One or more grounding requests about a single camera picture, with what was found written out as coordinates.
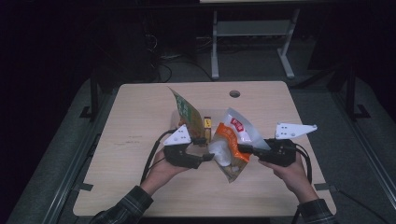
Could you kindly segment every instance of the dark sleeve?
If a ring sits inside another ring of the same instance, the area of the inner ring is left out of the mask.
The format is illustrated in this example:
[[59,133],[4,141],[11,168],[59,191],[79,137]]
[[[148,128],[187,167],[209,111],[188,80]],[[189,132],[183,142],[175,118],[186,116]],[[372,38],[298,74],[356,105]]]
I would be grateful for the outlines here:
[[90,223],[137,223],[152,202],[153,200],[144,190],[135,186],[114,207],[98,213]]
[[323,199],[317,199],[312,202],[302,203],[298,205],[298,209],[301,212],[303,220],[306,224],[338,223]]

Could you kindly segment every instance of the transparent plastic wrapper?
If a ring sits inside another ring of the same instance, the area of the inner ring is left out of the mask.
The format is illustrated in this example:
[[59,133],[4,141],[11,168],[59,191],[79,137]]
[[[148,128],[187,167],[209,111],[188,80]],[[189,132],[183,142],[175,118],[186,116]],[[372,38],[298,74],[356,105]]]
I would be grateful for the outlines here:
[[250,153],[240,152],[238,144],[269,148],[247,119],[234,109],[228,108],[208,149],[215,154],[215,161],[229,183],[235,181],[249,162]]

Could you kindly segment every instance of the person's right hand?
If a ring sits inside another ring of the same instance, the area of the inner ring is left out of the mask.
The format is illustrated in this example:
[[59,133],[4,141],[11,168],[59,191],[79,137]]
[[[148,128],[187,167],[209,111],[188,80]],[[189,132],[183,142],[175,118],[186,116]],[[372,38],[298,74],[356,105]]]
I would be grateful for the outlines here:
[[305,174],[300,153],[296,152],[296,162],[288,167],[278,166],[267,161],[259,161],[262,165],[274,170],[274,174],[281,178],[288,189],[293,192],[300,203],[307,203],[318,199]]

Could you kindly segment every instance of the background table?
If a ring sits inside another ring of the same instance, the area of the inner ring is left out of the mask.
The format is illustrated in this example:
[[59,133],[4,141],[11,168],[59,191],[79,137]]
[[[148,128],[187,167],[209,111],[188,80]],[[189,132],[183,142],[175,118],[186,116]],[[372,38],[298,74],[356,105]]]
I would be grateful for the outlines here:
[[[177,109],[168,87],[198,110],[234,108],[264,138],[274,137],[280,121],[301,123],[286,84],[279,81],[123,85],[84,180],[93,187],[91,191],[81,190],[78,195],[74,207],[77,216],[93,216],[108,209],[139,184],[154,142],[170,129],[172,114]],[[233,98],[230,91],[239,91],[241,95]],[[313,183],[325,183],[307,136],[293,141],[305,147],[311,157]],[[318,195],[335,213],[330,192],[321,190]],[[231,184],[216,163],[209,161],[197,170],[177,175],[158,190],[153,199],[154,204],[145,214],[147,217],[292,216],[298,204],[283,181],[253,156]]]

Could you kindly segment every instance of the wooden tabletop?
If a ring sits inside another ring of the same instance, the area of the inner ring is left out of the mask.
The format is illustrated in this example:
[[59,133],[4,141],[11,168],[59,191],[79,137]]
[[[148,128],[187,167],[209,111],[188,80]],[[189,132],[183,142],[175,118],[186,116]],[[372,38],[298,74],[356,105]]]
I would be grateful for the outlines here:
[[[77,216],[107,210],[139,185],[154,142],[175,126],[177,105],[168,87],[197,108],[202,117],[212,117],[212,133],[228,107],[248,119],[264,138],[274,137],[278,122],[301,124],[289,90],[280,81],[123,85],[84,180],[93,185],[92,190],[82,189],[78,195],[74,207]],[[240,96],[233,98],[230,91],[239,91]],[[310,134],[319,132],[320,127]],[[325,183],[307,136],[293,142],[302,145],[311,157],[313,184]],[[318,195],[335,214],[330,192],[320,190]],[[293,216],[298,205],[283,181],[254,156],[231,184],[214,161],[207,161],[197,170],[177,175],[153,199],[146,217]]]

